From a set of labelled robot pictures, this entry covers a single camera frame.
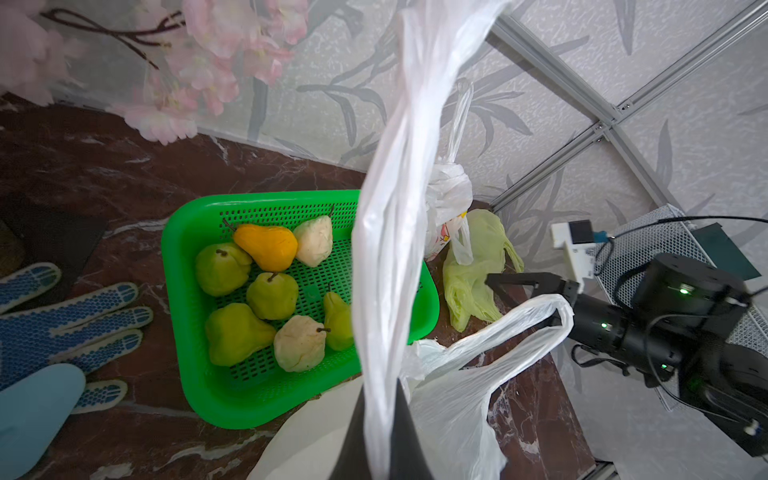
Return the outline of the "green plastic basket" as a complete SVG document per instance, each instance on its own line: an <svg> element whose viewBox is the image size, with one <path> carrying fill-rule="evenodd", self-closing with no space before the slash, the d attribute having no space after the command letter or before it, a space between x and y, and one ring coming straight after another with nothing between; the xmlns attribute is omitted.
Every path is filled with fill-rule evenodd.
<svg viewBox="0 0 768 480"><path fill-rule="evenodd" d="M245 302L247 289L212 297L195 278L198 253L230 241L241 224L294 229L328 214L333 226L329 258L316 268L294 262L287 271L299 286L297 314L323 320L327 291L352 299L351 236L359 195L357 190L324 190L208 196L170 217L161 251L180 378L187 401L203 420L225 429L255 428L360 373L353 348L327 350L318 366L300 373L281 369L271 347L231 367L213 365L204 324L215 310Z"/></svg>

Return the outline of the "white printed plastic bag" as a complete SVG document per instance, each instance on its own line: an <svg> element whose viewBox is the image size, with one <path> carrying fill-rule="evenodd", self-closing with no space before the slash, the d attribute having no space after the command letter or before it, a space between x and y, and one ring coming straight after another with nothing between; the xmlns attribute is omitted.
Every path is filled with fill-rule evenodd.
<svg viewBox="0 0 768 480"><path fill-rule="evenodd" d="M460 265L470 265L474 258L466 215L473 201L472 184L463 167L456 163L456 158L474 85L464 78L459 79L457 94L447 151L443 156L437 156L426 190L424 258L431 261L450 245L456 261Z"/></svg>

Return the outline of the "orange pear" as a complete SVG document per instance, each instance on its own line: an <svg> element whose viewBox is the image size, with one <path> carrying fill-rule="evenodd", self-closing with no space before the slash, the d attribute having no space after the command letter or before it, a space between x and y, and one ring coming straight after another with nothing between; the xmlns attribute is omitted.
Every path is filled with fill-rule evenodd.
<svg viewBox="0 0 768 480"><path fill-rule="evenodd" d="M291 230L279 226L223 224L233 232L233 240L248 253L258 267L265 272L280 273L287 270L298 251L298 240Z"/></svg>

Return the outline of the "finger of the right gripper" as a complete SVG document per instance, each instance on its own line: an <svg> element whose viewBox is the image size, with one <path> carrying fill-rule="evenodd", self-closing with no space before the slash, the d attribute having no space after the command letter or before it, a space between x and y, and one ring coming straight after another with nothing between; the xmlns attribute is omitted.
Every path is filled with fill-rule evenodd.
<svg viewBox="0 0 768 480"><path fill-rule="evenodd" d="M495 293L506 306L517 306L515 301L506 291L506 286L530 286L533 288L534 297L545 294L559 294L563 296L571 306L577 302L579 284L572 280L549 272L534 273L491 273L488 274L485 284Z"/></svg>

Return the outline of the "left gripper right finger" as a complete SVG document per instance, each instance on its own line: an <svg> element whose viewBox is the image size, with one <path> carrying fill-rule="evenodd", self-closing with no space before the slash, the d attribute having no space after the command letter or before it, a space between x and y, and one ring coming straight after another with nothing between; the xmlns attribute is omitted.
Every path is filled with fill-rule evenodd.
<svg viewBox="0 0 768 480"><path fill-rule="evenodd" d="M432 480L433 476L424 457L400 381L397 381L394 413L389 478Z"/></svg>

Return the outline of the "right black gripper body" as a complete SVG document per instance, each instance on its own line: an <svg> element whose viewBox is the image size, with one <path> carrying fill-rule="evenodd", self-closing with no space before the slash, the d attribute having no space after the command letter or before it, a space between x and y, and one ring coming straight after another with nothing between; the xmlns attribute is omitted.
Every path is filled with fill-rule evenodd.
<svg viewBox="0 0 768 480"><path fill-rule="evenodd" d="M637 291L633 306L624 309L585 295L575 281L563 283L563 296L574 312L569 338L575 342L571 358L581 368L608 364L628 375L673 375L683 362L679 333L668 328L646 334L658 315L684 311L684 288Z"/></svg>

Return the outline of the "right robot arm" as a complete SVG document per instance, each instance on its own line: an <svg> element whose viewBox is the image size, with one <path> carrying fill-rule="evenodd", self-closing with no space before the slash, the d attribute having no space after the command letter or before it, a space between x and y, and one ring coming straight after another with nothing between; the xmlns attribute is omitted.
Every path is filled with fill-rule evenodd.
<svg viewBox="0 0 768 480"><path fill-rule="evenodd" d="M671 253L625 272L616 285L634 277L641 281L628 303L588 296L552 273L492 273L485 283L510 308L517 303L509 285L563 296L574 312L571 351L590 355L579 367L637 371L649 388L675 379L672 399L701 412L750 456L766 455L767 359L728 340L753 293L725 270Z"/></svg>

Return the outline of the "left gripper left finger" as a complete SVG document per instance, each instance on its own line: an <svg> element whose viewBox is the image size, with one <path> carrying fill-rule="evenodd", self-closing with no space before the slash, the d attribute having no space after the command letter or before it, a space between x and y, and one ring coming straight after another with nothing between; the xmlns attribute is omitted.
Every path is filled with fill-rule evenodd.
<svg viewBox="0 0 768 480"><path fill-rule="evenodd" d="M368 478L368 459L364 439L365 395L361 391L330 480L363 480Z"/></svg>

